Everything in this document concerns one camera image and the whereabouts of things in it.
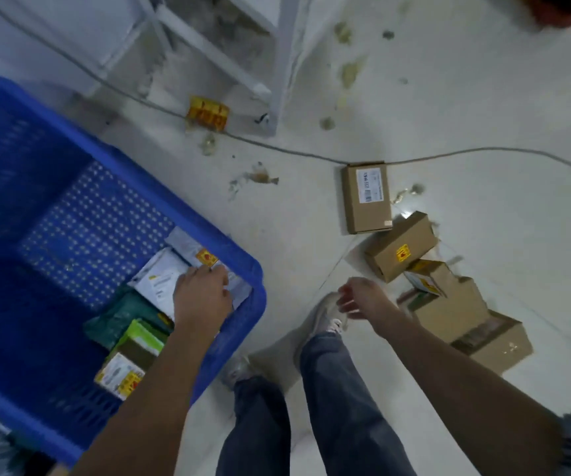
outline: wall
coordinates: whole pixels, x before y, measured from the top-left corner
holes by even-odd
[[[0,0],[0,7],[101,72],[121,52],[142,18],[137,0]],[[0,18],[0,75],[20,82],[52,106],[94,81]]]

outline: leg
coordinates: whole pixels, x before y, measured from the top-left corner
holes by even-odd
[[[345,318],[341,316],[327,304],[325,314],[317,315],[326,323],[317,323],[315,335],[301,351],[310,421],[328,476],[415,476],[400,438],[381,414],[343,344]]]
[[[290,420],[281,389],[262,376],[238,381],[235,416],[216,476],[288,476]]]

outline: shoe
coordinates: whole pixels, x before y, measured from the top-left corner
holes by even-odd
[[[301,351],[303,351],[303,347],[310,339],[322,333],[332,333],[340,336],[347,329],[347,314],[340,312],[336,305],[340,297],[341,295],[339,293],[329,293],[323,297],[319,305],[317,305],[314,312],[312,330],[301,345],[299,345],[296,352],[294,352],[294,365],[297,370],[299,369],[299,363],[301,361]]]
[[[239,381],[245,381],[254,376],[259,376],[258,371],[250,365],[246,356],[237,353],[228,359],[219,373],[219,379],[231,391],[235,389],[235,384]]]

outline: hand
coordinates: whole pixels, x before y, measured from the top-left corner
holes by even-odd
[[[337,305],[348,312],[350,319],[367,319],[378,335],[385,321],[396,315],[404,316],[375,282],[364,277],[351,277],[338,289],[341,298]]]
[[[196,342],[210,346],[224,320],[233,310],[228,272],[223,265],[191,267],[179,276],[173,293],[175,326]]]

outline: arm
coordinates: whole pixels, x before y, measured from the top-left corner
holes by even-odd
[[[190,268],[173,295],[175,330],[71,476],[171,475],[202,359],[232,310],[226,270]]]
[[[483,476],[559,468],[562,430],[548,409],[409,320],[374,282],[352,278],[340,291],[341,311],[389,342]]]

